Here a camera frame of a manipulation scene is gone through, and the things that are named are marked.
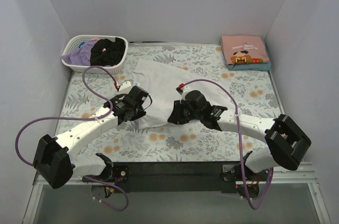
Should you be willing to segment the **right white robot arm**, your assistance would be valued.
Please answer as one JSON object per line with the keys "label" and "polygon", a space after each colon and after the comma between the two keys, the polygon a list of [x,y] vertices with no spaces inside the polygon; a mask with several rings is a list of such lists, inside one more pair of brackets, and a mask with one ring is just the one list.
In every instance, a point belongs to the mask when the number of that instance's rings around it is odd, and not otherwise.
{"label": "right white robot arm", "polygon": [[309,137],[288,115],[280,114],[275,119],[239,115],[227,107],[211,105],[198,90],[187,87],[176,90],[181,99],[174,101],[169,123],[200,121],[210,130],[240,132],[266,143],[266,148],[246,153],[242,163],[227,171],[228,179],[252,180],[260,172],[278,166],[295,171],[311,146]]}

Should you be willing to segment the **white t shirt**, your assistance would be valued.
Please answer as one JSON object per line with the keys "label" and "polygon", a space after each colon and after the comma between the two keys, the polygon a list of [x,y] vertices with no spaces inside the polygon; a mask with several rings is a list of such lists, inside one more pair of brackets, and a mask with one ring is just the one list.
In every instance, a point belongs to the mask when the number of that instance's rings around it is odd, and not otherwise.
{"label": "white t shirt", "polygon": [[[160,62],[140,59],[133,71],[133,81],[146,90],[153,100],[146,115],[138,120],[139,129],[160,127],[167,124],[175,100],[180,99],[176,88],[200,77],[183,69]],[[208,82],[194,82],[189,88],[200,91],[211,105],[234,109],[229,96],[218,86]]]}

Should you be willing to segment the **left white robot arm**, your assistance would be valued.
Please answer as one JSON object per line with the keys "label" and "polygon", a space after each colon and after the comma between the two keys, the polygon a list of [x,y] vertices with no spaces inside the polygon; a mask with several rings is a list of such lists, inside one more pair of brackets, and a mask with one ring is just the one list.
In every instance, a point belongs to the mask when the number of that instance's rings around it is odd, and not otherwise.
{"label": "left white robot arm", "polygon": [[144,89],[132,86],[128,93],[105,102],[91,120],[54,137],[43,136],[38,142],[33,167],[54,189],[77,176],[87,181],[90,178],[102,182],[113,179],[114,163],[109,157],[102,153],[79,157],[78,153],[106,131],[146,115],[142,105],[148,97]]}

